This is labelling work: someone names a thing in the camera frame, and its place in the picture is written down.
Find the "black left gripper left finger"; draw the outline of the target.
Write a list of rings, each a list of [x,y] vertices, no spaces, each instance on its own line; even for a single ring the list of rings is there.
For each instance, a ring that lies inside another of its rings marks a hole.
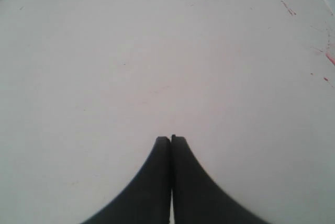
[[[110,203],[85,223],[169,223],[171,142],[157,137],[143,166]]]

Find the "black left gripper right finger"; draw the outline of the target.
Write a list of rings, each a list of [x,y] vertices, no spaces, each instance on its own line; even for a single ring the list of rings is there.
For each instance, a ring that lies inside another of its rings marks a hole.
[[[266,223],[211,179],[184,137],[171,137],[171,166],[175,223]]]

